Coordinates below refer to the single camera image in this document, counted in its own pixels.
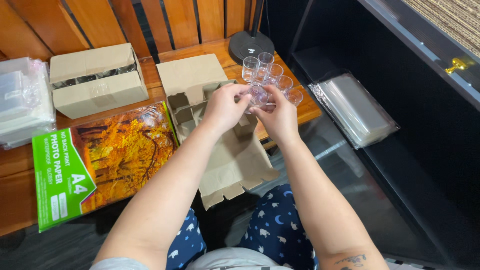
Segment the wooden bench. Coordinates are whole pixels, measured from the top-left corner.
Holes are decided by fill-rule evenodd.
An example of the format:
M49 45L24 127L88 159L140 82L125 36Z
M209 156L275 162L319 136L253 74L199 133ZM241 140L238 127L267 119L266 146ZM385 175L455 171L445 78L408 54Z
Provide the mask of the wooden bench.
M8 0L8 2L0 0L0 61L25 56L48 60L52 55L90 49L86 39L93 48L128 41L132 43L135 53L140 58L150 99L74 120L58 113L58 129L166 99L154 59L150 55L130 0L111 0L113 9L107 0L66 0L66 2L85 36L80 33L60 0ZM197 0L201 35L197 32L191 0L164 0L164 3L167 20L163 17L163 7L158 0L141 0L157 51L160 52L158 57L161 62L214 53L229 79L246 83L241 78L242 66L236 64L228 55L229 39L225 39L225 36L229 37L238 31L248 29L252 18L251 7L254 6L255 0L226 0L225 22L223 0ZM170 42L167 24L173 35L173 42ZM293 79L294 87L304 95L304 100L297 108L299 124L320 116L318 106L278 54L275 54L275 63L284 68L284 74ZM268 138L261 122L258 123L255 133L260 140ZM269 142L264 146L269 148L274 145L274 142ZM8 151L0 150L0 206L2 209L0 235L37 222L31 145Z

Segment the pajama pants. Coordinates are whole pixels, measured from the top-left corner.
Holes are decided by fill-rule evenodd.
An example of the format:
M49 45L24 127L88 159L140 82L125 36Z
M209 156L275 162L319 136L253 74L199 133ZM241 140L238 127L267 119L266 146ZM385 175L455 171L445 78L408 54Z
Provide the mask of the pajama pants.
M303 229L289 184L274 187L257 202L239 247L256 250L282 266L315 270L318 258ZM168 251L167 270L184 269L206 251L194 211L190 209Z

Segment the hand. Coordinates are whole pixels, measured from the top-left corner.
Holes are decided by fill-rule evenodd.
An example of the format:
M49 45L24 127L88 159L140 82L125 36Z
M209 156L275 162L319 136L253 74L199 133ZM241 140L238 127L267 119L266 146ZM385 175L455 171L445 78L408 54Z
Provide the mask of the hand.
M267 105L262 109L252 107L250 112L262 121L267 133L280 148L285 144L300 140L297 107L291 104L275 86L264 86L264 89L272 94L270 99L273 100L270 101L276 106L273 108L272 105Z
M202 123L222 135L233 128L247 109L252 96L245 95L249 86L227 84L217 89L208 101ZM238 103L235 98L243 96Z

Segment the drawer handle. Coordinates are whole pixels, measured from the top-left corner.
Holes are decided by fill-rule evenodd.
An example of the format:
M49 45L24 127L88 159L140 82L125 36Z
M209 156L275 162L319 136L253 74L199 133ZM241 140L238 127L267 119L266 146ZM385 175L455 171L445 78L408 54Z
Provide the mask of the drawer handle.
M445 71L448 74L452 74L456 69L466 70L468 68L468 65L465 64L465 62L463 62L462 60L460 60L458 58L453 58L452 59L452 65L453 65L453 67L445 69Z

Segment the tattoo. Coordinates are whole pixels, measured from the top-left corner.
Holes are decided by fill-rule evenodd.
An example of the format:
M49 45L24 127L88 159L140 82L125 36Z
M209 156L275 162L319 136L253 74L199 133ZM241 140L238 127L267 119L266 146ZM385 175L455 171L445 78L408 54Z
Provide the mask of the tattoo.
M348 257L348 258L342 259L342 260L334 263L334 265L335 265L335 264L339 264L339 263L344 262L344 261L348 261L348 262L354 262L355 264L354 264L353 266L356 266L356 267L363 266L363 264L360 263L360 262L361 262L361 258L359 258L360 256L361 256L362 259L364 259L364 260L367 259L367 257L365 257L365 254L360 254L360 255L350 256L350 257ZM351 270L351 269L348 269L348 267L344 267L344 268L342 268L341 270Z

